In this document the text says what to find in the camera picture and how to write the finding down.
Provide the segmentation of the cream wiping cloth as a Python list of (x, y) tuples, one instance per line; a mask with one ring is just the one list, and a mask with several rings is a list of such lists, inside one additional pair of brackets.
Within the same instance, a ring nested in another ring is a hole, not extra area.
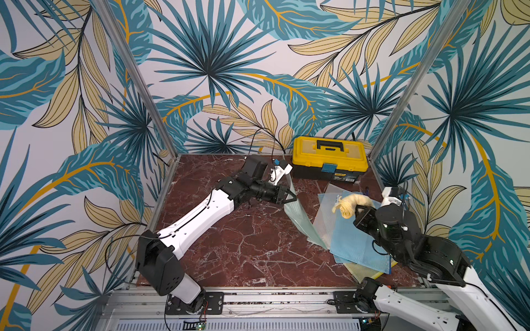
[(350, 219), (356, 215), (356, 208), (360, 206), (374, 207), (372, 200), (363, 194), (350, 194), (346, 197), (338, 197), (337, 202), (332, 208), (332, 213), (340, 212), (345, 219)]

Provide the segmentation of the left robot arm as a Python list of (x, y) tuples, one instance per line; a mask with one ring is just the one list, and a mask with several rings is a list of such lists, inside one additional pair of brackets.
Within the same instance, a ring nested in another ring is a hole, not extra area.
[(185, 273), (180, 259), (215, 223), (252, 199), (275, 205), (298, 200), (287, 186), (226, 177), (180, 220), (157, 233), (147, 230), (139, 236), (136, 269), (158, 295), (171, 295), (196, 313), (204, 305), (205, 290)]

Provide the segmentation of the green-edged mesh document bag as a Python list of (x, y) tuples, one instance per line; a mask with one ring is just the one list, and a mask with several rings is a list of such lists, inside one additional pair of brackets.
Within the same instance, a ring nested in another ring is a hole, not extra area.
[(324, 241), (321, 239), (315, 227), (313, 226), (309, 216), (307, 215), (305, 209), (303, 208), (300, 199), (297, 198), (296, 201), (285, 203), (284, 212), (288, 218), (292, 221), (295, 227), (306, 236), (307, 241), (312, 244), (318, 245), (321, 248), (327, 250), (327, 246)]

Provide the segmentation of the white blue-edged mesh document bag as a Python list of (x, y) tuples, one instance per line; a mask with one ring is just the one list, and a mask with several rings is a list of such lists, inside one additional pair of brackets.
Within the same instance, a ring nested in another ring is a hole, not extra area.
[(331, 247), (335, 221), (337, 216), (340, 216), (340, 212), (333, 213), (332, 208), (338, 202), (339, 197), (346, 197), (350, 194), (348, 190), (329, 184), (325, 192), (318, 195), (320, 204), (313, 226), (327, 250)]

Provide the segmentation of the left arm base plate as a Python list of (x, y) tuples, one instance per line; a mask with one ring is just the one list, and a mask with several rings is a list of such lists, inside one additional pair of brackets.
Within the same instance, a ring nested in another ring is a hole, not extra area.
[(165, 313), (169, 316), (187, 316), (206, 313), (209, 315), (221, 315), (224, 308), (223, 292), (201, 292), (192, 303), (184, 303), (175, 296), (170, 295), (166, 302)]

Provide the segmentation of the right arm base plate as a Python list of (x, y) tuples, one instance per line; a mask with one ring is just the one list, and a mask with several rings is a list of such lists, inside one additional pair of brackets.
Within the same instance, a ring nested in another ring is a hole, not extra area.
[(334, 306), (338, 314), (380, 314), (375, 299), (374, 294), (363, 291), (336, 291), (327, 304)]

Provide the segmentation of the yellow mesh document bag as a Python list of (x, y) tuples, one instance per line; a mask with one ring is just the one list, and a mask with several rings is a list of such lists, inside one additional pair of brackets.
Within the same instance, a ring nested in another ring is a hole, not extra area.
[(343, 266), (350, 272), (350, 274), (358, 283), (361, 283), (365, 277), (377, 279), (384, 274), (383, 272), (361, 266), (357, 263), (344, 263)]

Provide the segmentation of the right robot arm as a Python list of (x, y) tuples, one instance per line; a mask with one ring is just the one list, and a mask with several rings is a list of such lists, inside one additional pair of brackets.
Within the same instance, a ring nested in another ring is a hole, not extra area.
[(396, 204), (358, 205), (354, 225), (402, 263), (444, 292), (456, 311), (444, 311), (364, 278), (355, 293), (362, 313), (386, 313), (423, 330), (528, 330), (480, 280), (461, 249), (444, 237), (423, 234), (415, 215)]

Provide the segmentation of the light blue mesh document bag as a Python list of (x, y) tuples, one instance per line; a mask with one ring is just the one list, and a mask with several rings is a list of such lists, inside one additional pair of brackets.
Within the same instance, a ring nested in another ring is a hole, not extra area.
[(373, 237), (358, 230), (353, 224), (355, 219), (356, 216), (350, 219), (337, 216), (331, 240), (331, 253), (342, 260), (388, 274), (391, 271), (389, 255), (382, 255), (382, 248), (374, 250)]

